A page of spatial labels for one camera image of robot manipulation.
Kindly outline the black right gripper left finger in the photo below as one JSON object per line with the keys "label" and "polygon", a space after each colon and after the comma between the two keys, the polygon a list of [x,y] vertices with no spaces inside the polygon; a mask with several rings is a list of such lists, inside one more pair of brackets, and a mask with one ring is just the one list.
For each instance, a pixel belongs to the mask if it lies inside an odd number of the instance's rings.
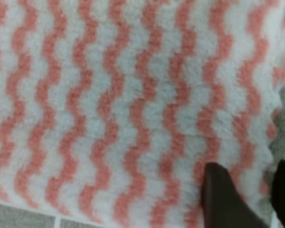
{"label": "black right gripper left finger", "polygon": [[206,228],[268,227],[241,199],[228,170],[216,162],[205,166],[201,205]]}

